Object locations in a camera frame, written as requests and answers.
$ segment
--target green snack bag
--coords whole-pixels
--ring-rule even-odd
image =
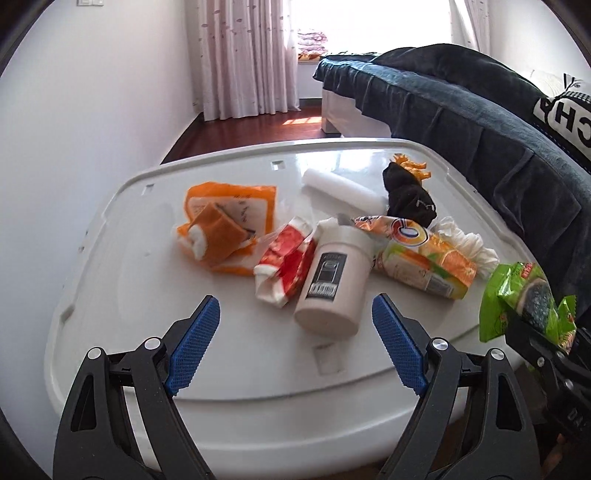
[[[548,280],[537,264],[501,264],[486,284],[480,304],[480,341],[504,335],[507,312],[517,312],[553,344],[569,351],[576,327],[575,296],[562,299],[558,308]]]

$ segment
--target black and white pillow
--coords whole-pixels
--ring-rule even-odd
[[[563,93],[535,104],[534,123],[591,173],[591,83],[566,74],[564,82]]]

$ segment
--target blue textured finger pad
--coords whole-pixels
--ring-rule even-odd
[[[220,304],[212,298],[170,356],[168,378],[164,384],[170,395],[174,396],[181,388],[189,386],[219,323]]]
[[[400,380],[417,395],[422,395],[427,391],[428,383],[423,373],[423,357],[413,339],[382,297],[374,298],[371,314],[375,329],[396,367]]]

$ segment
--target bright window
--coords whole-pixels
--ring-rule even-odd
[[[450,43],[449,0],[293,0],[297,28],[321,31],[330,53],[383,53]]]

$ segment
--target black label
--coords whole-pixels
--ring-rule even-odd
[[[337,252],[322,254],[306,298],[333,301],[336,290],[339,288],[340,276],[343,274],[346,260],[346,254]]]

